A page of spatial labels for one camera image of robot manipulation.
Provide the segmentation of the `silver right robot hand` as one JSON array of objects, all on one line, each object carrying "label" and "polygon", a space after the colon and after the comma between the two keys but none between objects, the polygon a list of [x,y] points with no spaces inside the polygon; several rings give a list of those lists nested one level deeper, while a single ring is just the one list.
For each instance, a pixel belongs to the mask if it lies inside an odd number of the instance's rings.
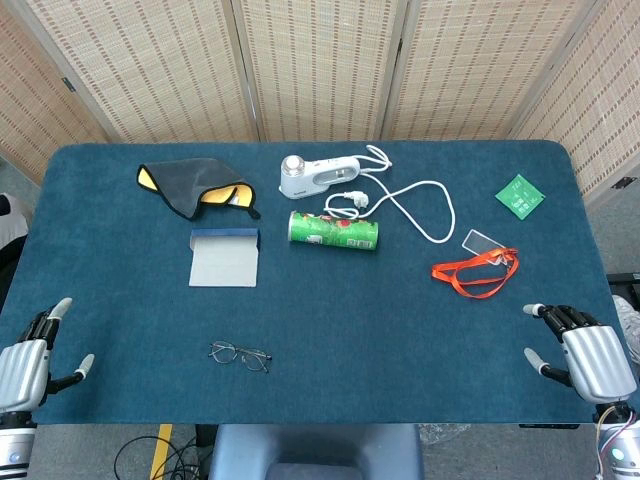
[{"label": "silver right robot hand", "polygon": [[586,402],[605,405],[626,401],[637,382],[615,330],[568,305],[526,304],[523,312],[544,321],[559,342],[567,368],[555,368],[533,349],[524,349],[541,376],[574,389]]}]

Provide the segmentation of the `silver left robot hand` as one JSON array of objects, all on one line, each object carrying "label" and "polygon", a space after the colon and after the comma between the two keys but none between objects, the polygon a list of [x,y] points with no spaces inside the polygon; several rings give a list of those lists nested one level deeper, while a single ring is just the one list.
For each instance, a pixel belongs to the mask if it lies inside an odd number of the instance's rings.
[{"label": "silver left robot hand", "polygon": [[72,305],[65,297],[48,310],[38,313],[16,342],[1,352],[1,414],[32,413],[55,395],[88,376],[95,355],[84,357],[74,372],[53,379],[50,361],[60,323]]}]

